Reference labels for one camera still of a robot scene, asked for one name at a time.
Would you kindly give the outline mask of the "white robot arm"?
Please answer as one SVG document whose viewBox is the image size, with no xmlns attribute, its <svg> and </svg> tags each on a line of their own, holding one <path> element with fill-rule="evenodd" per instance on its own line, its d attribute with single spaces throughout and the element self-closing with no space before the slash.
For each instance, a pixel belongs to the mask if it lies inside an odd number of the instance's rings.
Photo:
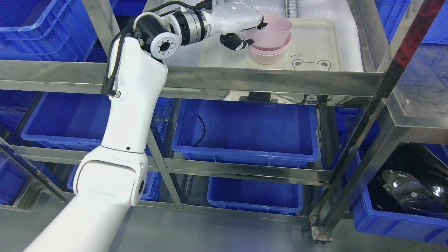
<svg viewBox="0 0 448 252">
<path fill-rule="evenodd" d="M 101 94 L 111 108 L 101 144 L 81 161 L 74 198 L 26 252 L 106 252 L 147 179 L 147 137 L 167 79 L 163 59 L 208 34 L 212 1 L 169 1 L 140 14 L 111 43 Z"/>
</svg>

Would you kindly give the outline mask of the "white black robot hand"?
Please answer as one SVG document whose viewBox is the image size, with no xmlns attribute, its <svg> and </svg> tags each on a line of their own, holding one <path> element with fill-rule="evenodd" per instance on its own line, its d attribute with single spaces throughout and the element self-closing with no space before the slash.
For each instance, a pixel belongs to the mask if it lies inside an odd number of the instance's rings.
<svg viewBox="0 0 448 252">
<path fill-rule="evenodd" d="M 243 2 L 226 2 L 203 11 L 206 38 L 219 35 L 220 43 L 232 50 L 240 51 L 250 47 L 253 39 L 242 39 L 238 34 L 243 30 L 263 30 L 267 23 L 256 9 Z"/>
</svg>

